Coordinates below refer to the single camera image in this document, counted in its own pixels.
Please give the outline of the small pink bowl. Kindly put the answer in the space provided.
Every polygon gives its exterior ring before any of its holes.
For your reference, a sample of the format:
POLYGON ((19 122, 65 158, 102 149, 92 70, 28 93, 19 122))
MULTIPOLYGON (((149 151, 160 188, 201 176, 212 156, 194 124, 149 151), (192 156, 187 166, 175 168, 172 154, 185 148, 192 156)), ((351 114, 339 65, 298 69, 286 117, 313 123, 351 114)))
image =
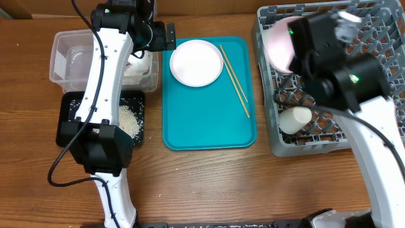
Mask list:
POLYGON ((295 56, 288 23, 301 19, 301 16, 283 18, 262 33, 265 56, 278 72, 292 73, 289 66, 295 56))

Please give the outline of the teal serving tray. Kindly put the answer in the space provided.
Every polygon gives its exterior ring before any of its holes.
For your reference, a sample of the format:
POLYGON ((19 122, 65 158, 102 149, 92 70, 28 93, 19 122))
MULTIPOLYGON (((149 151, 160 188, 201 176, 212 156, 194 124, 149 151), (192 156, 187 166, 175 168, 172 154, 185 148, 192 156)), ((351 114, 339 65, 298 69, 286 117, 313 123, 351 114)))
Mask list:
POLYGON ((250 114, 239 101, 227 70, 204 87, 180 83, 170 71, 172 52, 162 54, 163 141, 173 150, 245 148, 257 138, 254 93, 249 53, 244 39, 236 36, 208 37, 206 41, 223 46, 248 102, 237 88, 250 114))

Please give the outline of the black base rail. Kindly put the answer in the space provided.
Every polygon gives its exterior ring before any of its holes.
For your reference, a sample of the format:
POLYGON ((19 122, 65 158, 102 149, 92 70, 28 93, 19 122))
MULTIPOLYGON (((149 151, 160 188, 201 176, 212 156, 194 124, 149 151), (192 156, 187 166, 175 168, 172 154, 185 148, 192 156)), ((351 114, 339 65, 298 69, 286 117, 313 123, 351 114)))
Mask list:
POLYGON ((141 228, 312 228, 309 222, 303 219, 274 220, 271 222, 234 222, 234 223, 194 223, 194 224, 168 224, 166 222, 135 224, 141 228))

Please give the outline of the black tray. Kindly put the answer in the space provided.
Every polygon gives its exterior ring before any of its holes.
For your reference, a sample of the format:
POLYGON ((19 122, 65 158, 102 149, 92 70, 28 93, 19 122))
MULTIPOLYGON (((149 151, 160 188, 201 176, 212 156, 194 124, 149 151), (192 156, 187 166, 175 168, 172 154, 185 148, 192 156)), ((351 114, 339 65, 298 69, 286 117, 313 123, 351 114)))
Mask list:
MULTIPOLYGON (((61 108, 59 113, 59 120, 58 120, 58 129, 56 134, 56 144, 59 147, 65 147, 68 141, 65 141, 61 138, 60 128, 61 124, 66 121, 73 121, 75 119, 75 114, 82 102, 84 92, 68 92, 66 93, 61 100, 61 108)), ((125 90, 121 92, 121 98, 137 98, 141 97, 144 98, 144 105, 145 101, 145 94, 142 91, 130 91, 125 90)), ((143 140, 140 144, 134 144, 135 147, 140 147, 143 144, 143 140)))

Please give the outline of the grey dishwasher rack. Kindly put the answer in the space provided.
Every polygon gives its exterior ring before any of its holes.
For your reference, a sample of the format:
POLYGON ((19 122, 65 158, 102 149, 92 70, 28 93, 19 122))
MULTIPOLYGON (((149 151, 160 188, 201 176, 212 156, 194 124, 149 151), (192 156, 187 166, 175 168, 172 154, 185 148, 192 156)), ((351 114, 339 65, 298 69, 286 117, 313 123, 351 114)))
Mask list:
POLYGON ((327 112, 313 112, 311 121, 295 134, 286 134, 278 128, 278 116, 286 108, 274 100, 304 105, 312 105, 315 101, 301 89, 298 75, 280 73, 269 64, 262 40, 262 33, 281 19, 338 10, 346 10, 363 19, 358 36, 348 45, 346 53, 350 56, 371 53, 378 57, 396 106, 399 133, 404 135, 404 5, 400 1, 327 1, 262 6, 256 13, 252 39, 263 85, 269 144, 274 155, 321 154, 349 147, 341 128, 327 112))

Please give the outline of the white cup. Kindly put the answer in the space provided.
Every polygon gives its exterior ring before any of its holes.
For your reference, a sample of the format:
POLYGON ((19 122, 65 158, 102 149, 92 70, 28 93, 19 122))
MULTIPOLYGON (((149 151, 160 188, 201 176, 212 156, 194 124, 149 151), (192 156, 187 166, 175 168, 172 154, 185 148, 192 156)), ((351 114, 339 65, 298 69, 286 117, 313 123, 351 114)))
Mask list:
POLYGON ((312 112, 309 108, 293 107, 279 114, 279 128, 286 134, 295 134, 300 131, 312 119, 312 112))

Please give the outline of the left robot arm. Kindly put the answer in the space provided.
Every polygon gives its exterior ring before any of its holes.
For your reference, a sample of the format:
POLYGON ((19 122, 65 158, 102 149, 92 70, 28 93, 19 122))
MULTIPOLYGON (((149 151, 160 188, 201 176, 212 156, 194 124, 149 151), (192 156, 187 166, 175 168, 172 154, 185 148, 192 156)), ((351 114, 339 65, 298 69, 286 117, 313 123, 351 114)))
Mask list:
POLYGON ((176 48, 175 26, 154 20, 154 1, 106 1, 84 22, 93 33, 93 54, 87 86, 75 117, 60 123, 58 140, 64 148, 49 169, 52 175, 66 152, 95 182, 104 210, 104 227, 138 227, 130 199, 127 168, 134 142, 119 128, 119 102, 129 56, 176 48))

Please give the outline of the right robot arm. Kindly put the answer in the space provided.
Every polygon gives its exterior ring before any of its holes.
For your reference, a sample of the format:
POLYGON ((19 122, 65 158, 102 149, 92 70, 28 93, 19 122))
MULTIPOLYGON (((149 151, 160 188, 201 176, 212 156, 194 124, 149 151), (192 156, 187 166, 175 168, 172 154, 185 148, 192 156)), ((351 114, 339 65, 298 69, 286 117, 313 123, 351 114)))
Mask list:
POLYGON ((315 109, 330 112, 349 141, 370 197, 371 225, 403 227, 404 145, 385 72, 373 54, 346 54, 360 23, 344 11, 289 22, 290 70, 300 75, 315 109))

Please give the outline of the large white plate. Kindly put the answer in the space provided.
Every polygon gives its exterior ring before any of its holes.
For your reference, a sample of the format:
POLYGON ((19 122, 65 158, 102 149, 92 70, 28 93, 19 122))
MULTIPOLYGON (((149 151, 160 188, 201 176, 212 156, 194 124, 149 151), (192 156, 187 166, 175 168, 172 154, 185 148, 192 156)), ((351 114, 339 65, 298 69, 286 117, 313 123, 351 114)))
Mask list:
POLYGON ((170 57, 171 73, 185 86, 208 86, 220 76, 222 70, 222 54, 208 41, 185 41, 170 57))

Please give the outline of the clear plastic bin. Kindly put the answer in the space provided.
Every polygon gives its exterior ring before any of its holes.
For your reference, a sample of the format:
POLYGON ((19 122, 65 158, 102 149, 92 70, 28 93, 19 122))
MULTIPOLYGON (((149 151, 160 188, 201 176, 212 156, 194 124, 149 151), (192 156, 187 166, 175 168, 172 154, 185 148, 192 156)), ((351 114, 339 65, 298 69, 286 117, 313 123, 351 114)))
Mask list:
MULTIPOLYGON (((93 53, 91 30, 58 32, 51 51, 49 79, 62 87, 64 93, 84 91, 90 72, 93 53)), ((153 92, 158 86, 159 60, 157 53, 151 53, 149 73, 137 85, 123 85, 124 90, 153 92)))

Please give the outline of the wooden chopstick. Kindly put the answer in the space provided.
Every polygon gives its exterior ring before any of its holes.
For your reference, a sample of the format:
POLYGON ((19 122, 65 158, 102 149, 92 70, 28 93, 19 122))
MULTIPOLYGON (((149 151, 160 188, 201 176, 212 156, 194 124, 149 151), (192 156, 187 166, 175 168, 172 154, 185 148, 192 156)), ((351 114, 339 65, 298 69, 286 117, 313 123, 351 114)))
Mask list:
POLYGON ((238 79, 236 73, 234 72, 234 69, 233 69, 232 65, 230 64, 228 56, 227 56, 227 54, 226 54, 226 52, 225 52, 225 50, 224 50, 224 48, 223 48, 223 46, 221 44, 220 44, 220 49, 221 49, 221 51, 222 51, 222 53, 223 53, 223 55, 225 57, 225 61, 228 63, 228 66, 230 67, 230 71, 231 71, 232 75, 234 76, 234 79, 236 80, 236 83, 237 83, 237 85, 238 85, 238 87, 239 87, 245 101, 248 102, 247 97, 246 97, 246 95, 244 93, 244 90, 243 90, 243 88, 242 88, 242 86, 241 86, 241 84, 239 82, 239 79, 238 79))
POLYGON ((233 85, 233 87, 234 87, 234 89, 235 89, 235 91, 236 91, 236 93, 237 93, 237 96, 238 96, 238 98, 239 98, 239 101, 240 101, 240 103, 241 103, 241 105, 242 105, 242 107, 243 107, 243 109, 244 109, 244 111, 245 111, 245 113, 246 113, 246 116, 247 116, 247 118, 250 118, 251 116, 250 116, 250 114, 249 114, 249 112, 248 112, 248 110, 247 110, 247 108, 246 108, 246 105, 245 105, 245 102, 244 102, 243 99, 242 99, 242 96, 240 95, 240 92, 239 92, 239 90, 238 90, 238 88, 237 88, 237 85, 236 85, 236 83, 235 83, 235 81, 234 81, 234 78, 233 78, 233 76, 232 76, 232 73, 231 73, 231 71, 230 71, 228 65, 225 63, 225 60, 223 60, 223 62, 224 62, 225 68, 226 68, 226 70, 227 70, 227 72, 228 72, 228 75, 229 75, 229 77, 230 77, 230 80, 231 80, 231 82, 232 82, 232 85, 233 85))

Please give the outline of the rice pile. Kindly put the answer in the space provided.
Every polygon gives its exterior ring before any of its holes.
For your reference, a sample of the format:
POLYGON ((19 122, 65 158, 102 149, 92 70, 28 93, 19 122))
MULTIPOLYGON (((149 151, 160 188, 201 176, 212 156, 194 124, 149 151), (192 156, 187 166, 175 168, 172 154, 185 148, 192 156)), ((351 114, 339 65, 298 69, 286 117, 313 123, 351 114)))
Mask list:
POLYGON ((119 128, 140 144, 144 133, 144 98, 121 98, 119 105, 119 128))

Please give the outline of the white napkin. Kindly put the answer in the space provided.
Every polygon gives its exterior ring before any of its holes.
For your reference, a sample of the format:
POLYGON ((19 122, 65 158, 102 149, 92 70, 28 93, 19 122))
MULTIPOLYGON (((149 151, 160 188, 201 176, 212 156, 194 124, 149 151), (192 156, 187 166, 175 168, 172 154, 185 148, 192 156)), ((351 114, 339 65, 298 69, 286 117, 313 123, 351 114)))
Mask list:
POLYGON ((142 78, 149 73, 149 65, 151 64, 151 54, 146 51, 142 59, 130 55, 124 72, 123 85, 137 85, 142 78))

